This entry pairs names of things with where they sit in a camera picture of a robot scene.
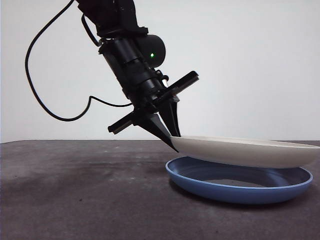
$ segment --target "blue plate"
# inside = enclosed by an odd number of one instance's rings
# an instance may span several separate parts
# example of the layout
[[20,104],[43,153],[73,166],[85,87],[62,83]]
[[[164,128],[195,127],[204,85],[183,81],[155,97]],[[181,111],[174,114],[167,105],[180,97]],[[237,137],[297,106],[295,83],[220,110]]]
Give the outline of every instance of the blue plate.
[[184,156],[166,163],[171,179],[204,198],[237,204],[271,204],[307,190],[312,174],[301,168],[227,165]]

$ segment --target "white wall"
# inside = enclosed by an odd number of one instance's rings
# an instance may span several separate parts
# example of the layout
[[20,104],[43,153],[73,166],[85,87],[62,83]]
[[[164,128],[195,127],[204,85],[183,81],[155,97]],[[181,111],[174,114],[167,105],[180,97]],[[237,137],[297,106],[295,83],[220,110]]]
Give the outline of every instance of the white wall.
[[[24,57],[34,35],[67,0],[1,1],[1,141],[155,139],[139,127],[107,126],[132,108],[93,101],[75,122],[47,115],[27,83]],[[160,69],[173,83],[200,80],[179,95],[184,135],[271,140],[320,139],[319,0],[135,0],[138,23],[165,42]],[[74,3],[39,39],[34,85],[56,114],[73,117],[94,95],[128,100],[86,35]]]

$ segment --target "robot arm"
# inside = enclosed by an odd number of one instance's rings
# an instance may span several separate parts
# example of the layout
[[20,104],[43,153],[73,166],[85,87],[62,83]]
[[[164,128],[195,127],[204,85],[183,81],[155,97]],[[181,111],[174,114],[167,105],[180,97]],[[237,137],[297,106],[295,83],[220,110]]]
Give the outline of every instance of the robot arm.
[[191,71],[166,87],[169,80],[159,67],[166,55],[160,37],[148,34],[148,28],[139,27],[133,0],[77,0],[78,8],[96,26],[104,56],[125,96],[134,110],[108,127],[119,133],[133,124],[157,136],[173,149],[170,136],[180,137],[177,118],[177,94],[198,80]]

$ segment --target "wire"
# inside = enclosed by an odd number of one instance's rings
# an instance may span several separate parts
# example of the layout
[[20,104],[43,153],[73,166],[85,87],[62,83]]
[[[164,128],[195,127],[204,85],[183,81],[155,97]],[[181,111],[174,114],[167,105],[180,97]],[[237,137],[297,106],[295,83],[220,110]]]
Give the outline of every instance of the wire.
[[92,42],[94,43],[94,45],[96,45],[97,47],[100,47],[101,46],[101,42],[98,42],[97,39],[95,38],[95,36],[92,34],[87,22],[86,22],[86,18],[85,18],[85,15],[82,14],[82,17],[81,17],[81,22],[83,24],[83,27],[86,31],[86,33],[89,35],[89,38],[92,40]]
[[75,117],[72,117],[72,118],[64,118],[64,117],[60,117],[56,114],[54,114],[53,112],[51,112],[46,106],[45,104],[41,101],[40,97],[38,96],[37,92],[36,92],[36,89],[32,83],[32,80],[31,80],[31,76],[30,76],[30,73],[29,73],[29,57],[30,57],[30,53],[31,53],[31,50],[33,48],[33,46],[35,45],[36,41],[38,40],[38,38],[41,36],[41,34],[55,21],[57,20],[58,17],[60,17],[70,6],[71,4],[74,2],[74,0],[71,0],[60,12],[58,12],[57,15],[55,15],[38,33],[37,35],[34,37],[34,39],[32,40],[32,42],[30,43],[30,46],[26,52],[26,55],[25,55],[25,61],[24,61],[24,67],[25,67],[25,73],[26,73],[26,77],[28,79],[28,82],[29,82],[29,85],[31,87],[31,90],[32,90],[32,93],[33,95],[35,96],[36,100],[38,101],[38,103],[41,105],[41,107],[50,115],[52,116],[53,118],[55,119],[58,119],[60,121],[64,121],[64,122],[71,122],[71,121],[75,121],[75,120],[78,120],[79,118],[81,118],[83,115],[86,114],[86,112],[88,111],[89,107],[90,107],[90,104],[91,104],[91,100],[94,99],[94,100],[97,100],[98,102],[100,103],[103,103],[103,104],[106,104],[106,105],[109,105],[109,106],[112,106],[112,107],[118,107],[118,108],[122,108],[122,107],[127,107],[127,106],[130,106],[132,105],[132,103],[129,103],[129,104],[125,104],[125,105],[117,105],[117,104],[112,104],[112,103],[109,103],[109,102],[106,102],[106,101],[103,101],[95,96],[89,96],[89,99],[88,99],[88,103],[87,103],[87,106],[85,107],[85,109],[83,110],[82,113],[80,113],[78,116],[75,116]]

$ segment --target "ceramic plate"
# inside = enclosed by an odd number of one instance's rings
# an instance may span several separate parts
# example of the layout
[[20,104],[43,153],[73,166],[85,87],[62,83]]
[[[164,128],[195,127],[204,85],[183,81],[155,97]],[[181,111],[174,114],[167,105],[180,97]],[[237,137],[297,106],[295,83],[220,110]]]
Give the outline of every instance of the ceramic plate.
[[296,168],[320,158],[320,146],[228,137],[172,136],[174,147],[192,158],[258,168]]
[[238,204],[271,204],[290,200],[307,190],[313,176],[298,168],[272,169],[227,165],[188,156],[169,161],[171,179],[204,198]]

